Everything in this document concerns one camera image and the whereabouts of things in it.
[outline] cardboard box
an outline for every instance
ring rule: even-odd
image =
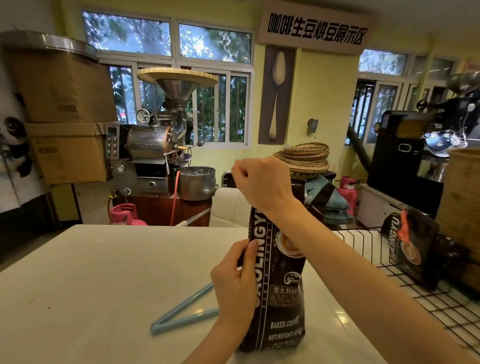
[[[60,51],[9,50],[5,58],[24,97],[30,122],[117,119],[107,66]]]
[[[107,180],[103,124],[26,124],[30,146],[47,183]]]

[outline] white table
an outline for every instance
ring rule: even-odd
[[[239,228],[76,225],[0,273],[2,363],[180,363],[215,319],[156,337],[150,324],[210,282]],[[229,363],[382,363],[307,263],[297,349]],[[213,292],[183,315],[217,306]]]

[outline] black wire rack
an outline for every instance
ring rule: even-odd
[[[480,306],[445,281],[440,281],[431,291],[403,273],[391,263],[388,239],[379,230],[351,229],[334,233],[407,291],[465,350],[480,360]]]

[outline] funnel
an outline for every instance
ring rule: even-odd
[[[480,87],[480,71],[454,74],[447,80],[449,90],[464,96]]]
[[[210,87],[218,82],[212,74],[179,68],[144,68],[137,78],[159,85],[172,100],[186,101],[197,87]]]

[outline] hand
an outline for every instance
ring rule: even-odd
[[[248,203],[268,217],[295,200],[288,165],[275,157],[237,160],[232,175]]]
[[[245,251],[243,267],[237,270],[237,261]],[[226,332],[238,335],[237,345],[245,337],[255,311],[257,300],[257,280],[255,278],[255,260],[258,242],[248,239],[236,242],[225,258],[212,269],[210,276],[218,301],[217,324],[226,328]]]

